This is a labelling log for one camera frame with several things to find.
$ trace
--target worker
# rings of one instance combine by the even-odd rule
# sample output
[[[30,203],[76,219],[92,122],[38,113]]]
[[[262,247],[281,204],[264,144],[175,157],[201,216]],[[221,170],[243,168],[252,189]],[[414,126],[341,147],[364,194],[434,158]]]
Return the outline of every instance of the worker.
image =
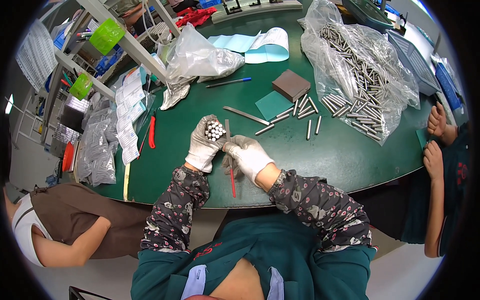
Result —
[[[376,248],[362,206],[325,178],[278,169],[254,139],[205,139],[208,120],[216,117],[193,131],[184,165],[147,218],[132,299],[367,299]],[[232,221],[190,251],[192,211],[210,196],[207,174],[222,147],[278,214]]]
[[[82,266],[88,259],[137,257],[151,206],[100,196],[78,183],[35,190],[13,204],[8,220],[24,256],[41,267]]]
[[[199,4],[195,0],[168,0],[174,12],[181,12],[189,7],[197,8]]]
[[[468,181],[468,123],[446,124],[444,107],[437,102],[428,117],[427,131],[438,138],[423,152],[425,168],[399,185],[381,187],[375,194],[358,195],[371,225],[390,237],[425,244],[425,255],[446,253],[455,230]]]
[[[132,27],[135,29],[135,33],[139,36],[145,32],[146,28],[153,26],[150,16],[146,14],[145,25],[143,13],[146,9],[142,7],[142,0],[120,0],[117,4],[117,13],[125,22],[128,32],[133,33]]]

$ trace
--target bundle of metal pins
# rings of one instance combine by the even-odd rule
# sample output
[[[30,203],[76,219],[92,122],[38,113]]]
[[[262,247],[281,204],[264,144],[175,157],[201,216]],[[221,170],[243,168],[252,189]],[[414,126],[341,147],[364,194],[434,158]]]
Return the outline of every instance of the bundle of metal pins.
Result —
[[[218,121],[207,121],[207,124],[204,129],[205,133],[205,138],[208,139],[209,141],[216,141],[218,140],[222,135],[227,133],[225,128],[223,127],[222,124]]]
[[[303,119],[303,118],[305,118],[305,117],[307,117],[307,116],[309,116],[313,113],[318,114],[319,110],[318,110],[317,106],[315,105],[315,103],[313,102],[312,98],[308,97],[308,95],[305,94],[305,95],[303,95],[302,100],[297,99],[297,101],[295,101],[294,107],[289,108],[289,109],[285,110],[284,112],[278,114],[275,119],[270,121],[270,125],[268,125],[267,127],[255,132],[255,135],[260,135],[260,134],[274,128],[275,123],[277,123],[279,121],[282,121],[282,120],[285,120],[285,119],[288,119],[290,117],[290,112],[293,112],[292,113],[293,117],[297,116],[298,119],[300,120],[300,119]],[[318,134],[318,131],[320,129],[321,119],[322,119],[322,116],[319,116],[318,121],[317,121],[317,126],[315,127],[315,134]],[[312,120],[308,120],[307,140],[310,139],[311,128],[312,128]]]
[[[356,119],[356,122],[351,122],[352,126],[361,129],[374,140],[381,140],[384,125],[381,102],[388,81],[357,57],[336,26],[326,25],[320,33],[330,47],[352,67],[350,71],[353,72],[358,90],[354,103],[336,95],[324,96],[321,102],[332,113],[332,117],[340,118],[347,114],[347,118]]]

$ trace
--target dark red apron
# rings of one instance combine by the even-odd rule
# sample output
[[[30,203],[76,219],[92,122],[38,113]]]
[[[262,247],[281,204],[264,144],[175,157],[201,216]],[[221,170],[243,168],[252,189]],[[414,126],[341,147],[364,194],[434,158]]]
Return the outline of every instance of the dark red apron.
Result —
[[[53,240],[72,245],[103,216],[112,225],[91,259],[125,255],[137,258],[151,205],[112,200],[78,183],[36,187],[30,197],[38,218]]]

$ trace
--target gloved hand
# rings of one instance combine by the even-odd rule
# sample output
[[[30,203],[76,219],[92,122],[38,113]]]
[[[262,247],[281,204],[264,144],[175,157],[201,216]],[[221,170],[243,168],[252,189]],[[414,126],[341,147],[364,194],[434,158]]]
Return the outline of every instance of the gloved hand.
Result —
[[[205,138],[207,121],[216,120],[215,115],[203,117],[190,137],[190,149],[185,161],[202,172],[210,173],[212,171],[212,159],[227,140],[225,135],[222,135],[215,142]]]
[[[223,151],[234,159],[234,176],[238,175],[238,169],[240,169],[240,171],[257,187],[260,187],[255,183],[255,178],[257,177],[258,172],[263,170],[269,163],[275,163],[257,140],[243,135],[235,135],[232,137],[231,142],[226,142],[225,146],[223,146]],[[224,167],[228,167],[227,155],[225,155],[222,161],[222,166]]]

